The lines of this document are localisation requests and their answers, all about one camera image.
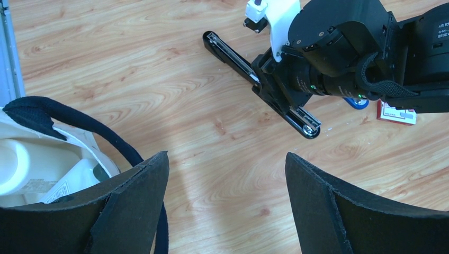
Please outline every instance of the white plastic part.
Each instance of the white plastic part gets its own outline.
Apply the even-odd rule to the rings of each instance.
[[[49,204],[60,197],[98,184],[100,181],[94,176],[93,172],[96,165],[98,165],[98,161],[94,159],[80,160],[39,202]]]
[[[268,4],[265,0],[261,1],[260,5],[256,5],[254,0],[248,1],[248,3],[246,4],[245,15],[254,23],[258,23],[265,17],[267,6]]]
[[[253,6],[257,6],[254,4],[254,0],[249,0],[246,5],[246,16],[251,20],[257,17],[252,15],[252,13],[258,10]],[[270,24],[270,44],[273,51],[273,58],[276,62],[280,62],[282,60],[282,46],[289,42],[290,25],[296,15],[301,11],[300,1],[262,0],[261,6],[266,6],[264,18]]]
[[[48,192],[79,160],[72,151],[57,147],[0,140],[0,195]]]

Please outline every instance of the bottle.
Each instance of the bottle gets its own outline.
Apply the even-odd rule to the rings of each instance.
[[[0,139],[0,196],[46,193],[79,160],[69,150]]]
[[[96,160],[81,159],[39,202],[49,204],[60,197],[82,191],[102,182],[104,176],[105,171]]]

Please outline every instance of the bottle label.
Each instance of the bottle label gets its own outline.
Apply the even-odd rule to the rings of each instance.
[[[44,179],[30,179],[21,189],[14,194],[46,193],[56,184],[54,181]]]
[[[49,193],[50,196],[45,199],[44,203],[49,204],[55,200],[57,200],[60,197],[64,197],[66,195],[70,194],[70,189],[67,181],[65,181],[61,186],[59,186],[57,189],[55,189],[54,192]]]

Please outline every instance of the white bag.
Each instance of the white bag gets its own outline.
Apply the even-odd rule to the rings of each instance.
[[[84,189],[100,182],[86,176],[92,175],[92,168],[66,174],[81,162],[94,162],[108,178],[120,173],[100,151],[91,132],[56,123],[53,130],[65,136],[66,141],[16,123],[0,107],[0,206],[51,203],[80,191],[80,186]],[[70,185],[73,182],[77,185],[75,191]]]

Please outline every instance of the white bracket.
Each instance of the white bracket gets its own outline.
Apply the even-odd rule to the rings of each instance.
[[[289,44],[289,28],[300,11],[299,0],[261,0],[260,5],[249,0],[246,5],[247,18],[255,23],[265,18],[270,24],[270,44],[276,62],[282,60],[282,46]]]

